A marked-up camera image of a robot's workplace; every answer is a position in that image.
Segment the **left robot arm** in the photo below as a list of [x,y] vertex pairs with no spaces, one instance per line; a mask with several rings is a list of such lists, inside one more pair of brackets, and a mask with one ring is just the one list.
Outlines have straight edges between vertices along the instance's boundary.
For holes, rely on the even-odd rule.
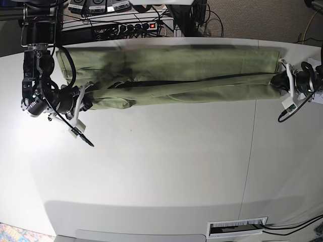
[[271,85],[289,93],[290,97],[283,101],[284,107],[292,103],[300,107],[315,93],[322,94],[322,65],[314,67],[309,62],[301,62],[301,69],[298,70],[283,58],[279,59],[279,63],[285,70],[272,78]]

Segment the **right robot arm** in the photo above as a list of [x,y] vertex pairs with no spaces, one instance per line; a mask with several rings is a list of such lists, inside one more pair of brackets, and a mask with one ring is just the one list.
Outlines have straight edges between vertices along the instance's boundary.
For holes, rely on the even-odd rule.
[[[58,14],[65,1],[24,1],[21,45],[26,47],[23,61],[23,111],[32,117],[48,113],[48,119],[67,123],[79,132],[85,124],[79,113],[92,107],[85,92],[92,82],[76,86],[76,67],[66,48],[57,45],[61,23]],[[67,58],[72,79],[58,86],[51,78],[55,68],[53,54],[59,49]]]

